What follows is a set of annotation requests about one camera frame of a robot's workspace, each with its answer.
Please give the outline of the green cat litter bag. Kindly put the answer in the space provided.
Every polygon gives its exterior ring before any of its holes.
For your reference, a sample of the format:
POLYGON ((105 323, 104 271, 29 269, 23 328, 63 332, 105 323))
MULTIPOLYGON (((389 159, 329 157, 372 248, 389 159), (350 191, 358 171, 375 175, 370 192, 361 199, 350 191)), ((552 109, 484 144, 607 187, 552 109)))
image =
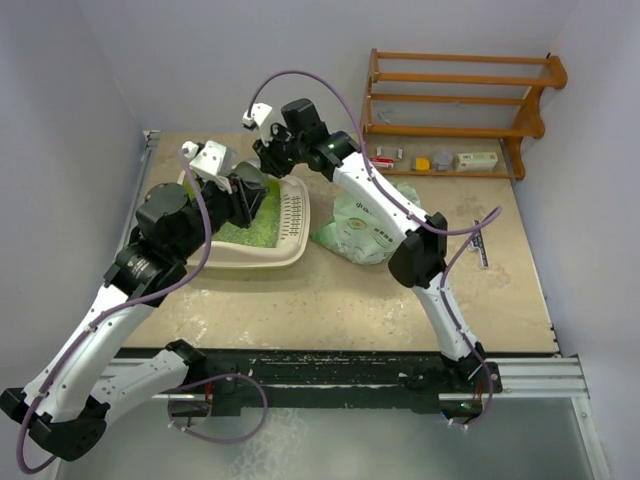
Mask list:
POLYGON ((384 262, 401 243, 396 228, 380 220, 368 205, 346 190, 334 200, 330 220, 310 238, 357 265, 384 262))

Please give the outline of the black white bag sealing strip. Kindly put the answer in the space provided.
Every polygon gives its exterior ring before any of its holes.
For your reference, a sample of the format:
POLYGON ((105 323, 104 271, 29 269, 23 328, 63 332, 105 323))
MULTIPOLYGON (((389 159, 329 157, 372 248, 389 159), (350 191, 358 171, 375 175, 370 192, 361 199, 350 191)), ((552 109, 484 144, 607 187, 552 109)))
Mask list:
POLYGON ((468 249, 477 254, 482 269, 488 270, 490 268, 489 258, 481 229, 478 229, 474 234, 468 249))

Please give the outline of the silver metal scoop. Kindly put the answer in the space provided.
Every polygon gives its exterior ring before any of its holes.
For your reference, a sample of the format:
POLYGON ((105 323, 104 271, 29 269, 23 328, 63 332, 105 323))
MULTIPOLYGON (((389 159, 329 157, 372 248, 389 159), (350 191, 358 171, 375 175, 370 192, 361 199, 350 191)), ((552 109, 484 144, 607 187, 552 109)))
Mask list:
POLYGON ((234 167, 234 173, 245 182, 265 184, 268 175, 261 171, 261 162, 258 158, 250 158, 239 162, 234 167))

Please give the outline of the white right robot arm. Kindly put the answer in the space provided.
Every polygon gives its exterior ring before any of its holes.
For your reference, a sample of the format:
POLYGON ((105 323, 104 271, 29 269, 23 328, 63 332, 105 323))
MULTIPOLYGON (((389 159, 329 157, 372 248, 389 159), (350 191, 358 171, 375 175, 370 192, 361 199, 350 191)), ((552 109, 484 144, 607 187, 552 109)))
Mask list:
POLYGON ((407 200, 367 164, 348 133, 328 130, 310 100, 293 101, 281 114, 284 121, 278 123, 270 106, 257 103, 243 115, 243 126, 260 135, 253 149, 262 171, 281 178, 305 164, 352 194, 381 222, 383 233, 397 245, 388 268, 399 284, 414 292, 431 322, 446 383, 456 391, 469 390, 480 379, 485 354, 449 287, 446 219, 407 200))

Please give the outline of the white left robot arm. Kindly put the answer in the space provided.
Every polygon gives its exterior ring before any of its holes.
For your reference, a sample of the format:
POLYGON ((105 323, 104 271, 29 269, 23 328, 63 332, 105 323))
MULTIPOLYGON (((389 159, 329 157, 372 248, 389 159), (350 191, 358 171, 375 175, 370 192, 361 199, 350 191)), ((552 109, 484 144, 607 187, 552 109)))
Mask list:
POLYGON ((182 340, 125 374, 106 381, 100 376, 133 331, 204 267, 188 270, 187 260, 198 249, 210 251, 225 224, 249 227, 269 193, 263 180, 236 173, 225 180, 224 187, 196 178, 189 187, 154 186, 71 337, 26 386, 2 392, 2 411, 20 426, 16 460, 23 473, 81 458, 116 420, 157 393, 202 387, 205 358, 182 340))

